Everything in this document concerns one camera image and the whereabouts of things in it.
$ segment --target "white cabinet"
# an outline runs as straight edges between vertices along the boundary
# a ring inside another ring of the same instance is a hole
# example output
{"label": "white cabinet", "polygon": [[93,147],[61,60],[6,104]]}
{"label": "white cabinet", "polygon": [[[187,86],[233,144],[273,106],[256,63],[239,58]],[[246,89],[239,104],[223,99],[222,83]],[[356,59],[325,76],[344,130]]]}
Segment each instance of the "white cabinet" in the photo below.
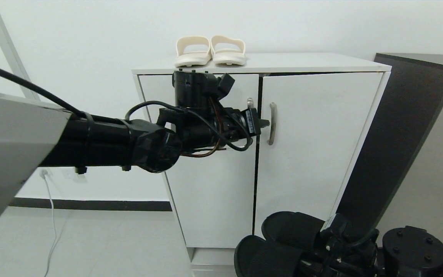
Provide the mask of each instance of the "white cabinet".
{"label": "white cabinet", "polygon": [[[243,67],[208,63],[195,70],[234,77],[233,89],[221,101],[226,107],[245,109],[250,97],[262,107],[262,117],[270,119],[269,103],[274,102],[274,144],[267,142],[267,127],[260,144],[245,152],[181,157],[165,173],[195,265],[232,263],[231,251],[252,233],[253,221],[260,235],[262,221],[273,212],[292,210],[321,219],[334,212],[391,69],[333,53],[247,56]],[[174,104],[174,59],[167,57],[132,71],[140,98]],[[153,122],[158,108],[148,107]]]}
{"label": "white cabinet", "polygon": [[282,210],[327,219],[383,72],[264,77],[262,117],[276,104],[276,133],[262,130],[255,234],[267,216]]}
{"label": "white cabinet", "polygon": [[[220,102],[247,108],[257,102],[258,74],[234,74],[235,84]],[[145,100],[175,104],[171,75],[139,77]],[[149,106],[153,122],[160,106]],[[252,234],[255,143],[245,152],[218,151],[206,158],[180,157],[166,172],[187,247],[235,248]]]}

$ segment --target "black baseboard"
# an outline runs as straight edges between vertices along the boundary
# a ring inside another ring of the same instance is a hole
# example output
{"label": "black baseboard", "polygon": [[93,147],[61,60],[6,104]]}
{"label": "black baseboard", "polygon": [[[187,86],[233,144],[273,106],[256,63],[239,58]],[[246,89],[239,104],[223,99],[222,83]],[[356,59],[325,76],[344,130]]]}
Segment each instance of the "black baseboard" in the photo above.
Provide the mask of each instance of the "black baseboard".
{"label": "black baseboard", "polygon": [[[103,201],[103,200],[60,200],[55,199],[55,209],[84,210],[133,210],[149,212],[172,212],[169,201]],[[11,207],[51,208],[49,199],[15,197],[9,204]]]}

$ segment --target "cabinet top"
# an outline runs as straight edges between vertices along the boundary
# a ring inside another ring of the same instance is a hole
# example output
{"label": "cabinet top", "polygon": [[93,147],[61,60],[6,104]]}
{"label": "cabinet top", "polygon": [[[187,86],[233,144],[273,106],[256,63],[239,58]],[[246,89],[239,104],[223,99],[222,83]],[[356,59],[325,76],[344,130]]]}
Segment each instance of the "cabinet top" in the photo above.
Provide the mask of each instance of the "cabinet top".
{"label": "cabinet top", "polygon": [[[386,72],[390,65],[383,65],[361,58],[336,53],[246,53],[246,65],[207,65],[183,67],[184,70],[200,70],[209,73],[297,73],[297,72]],[[171,74],[175,56],[147,63],[132,70],[133,74]]]}

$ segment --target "robotic arm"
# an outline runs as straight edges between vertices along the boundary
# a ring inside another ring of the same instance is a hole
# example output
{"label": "robotic arm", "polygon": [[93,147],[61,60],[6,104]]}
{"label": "robotic arm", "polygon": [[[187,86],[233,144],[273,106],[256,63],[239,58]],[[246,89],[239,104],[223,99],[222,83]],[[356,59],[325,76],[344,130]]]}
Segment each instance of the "robotic arm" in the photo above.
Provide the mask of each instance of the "robotic arm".
{"label": "robotic arm", "polygon": [[[0,215],[37,167],[138,166],[148,172],[171,168],[179,156],[207,157],[230,147],[245,151],[261,128],[269,126],[257,110],[223,107],[234,79],[225,74],[174,72],[176,106],[143,102],[125,119],[82,112],[52,93],[0,69],[0,77],[56,103],[36,102],[0,94]],[[133,112],[161,105],[157,123],[130,120]],[[172,130],[166,124],[172,124]],[[246,139],[244,147],[232,142]]]}
{"label": "robotic arm", "polygon": [[[233,84],[228,74],[217,78],[207,73],[174,72],[176,107],[149,101],[130,109],[125,119],[73,115],[40,166],[74,166],[79,174],[85,173],[87,166],[103,165],[120,165],[123,170],[137,165],[149,172],[163,172],[181,155],[207,157],[226,145],[245,151],[253,142],[251,137],[260,135],[269,121],[258,118],[253,107],[241,112],[220,104]],[[156,124],[130,120],[133,112],[147,105],[165,107],[160,109]],[[171,123],[174,130],[165,128],[166,123]],[[232,144],[244,138],[244,147]]]}

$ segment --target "metal handle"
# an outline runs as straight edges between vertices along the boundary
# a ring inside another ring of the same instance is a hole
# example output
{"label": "metal handle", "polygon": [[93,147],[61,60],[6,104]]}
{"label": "metal handle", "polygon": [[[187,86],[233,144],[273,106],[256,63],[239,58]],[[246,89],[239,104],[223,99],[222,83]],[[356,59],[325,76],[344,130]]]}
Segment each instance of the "metal handle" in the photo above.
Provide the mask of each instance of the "metal handle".
{"label": "metal handle", "polygon": [[269,131],[268,144],[273,145],[273,143],[275,142],[276,134],[276,104],[274,102],[271,102],[271,104],[269,104],[269,108],[271,109],[271,130]]}
{"label": "metal handle", "polygon": [[247,98],[247,108],[253,108],[254,107],[254,101],[252,100],[252,97]]}

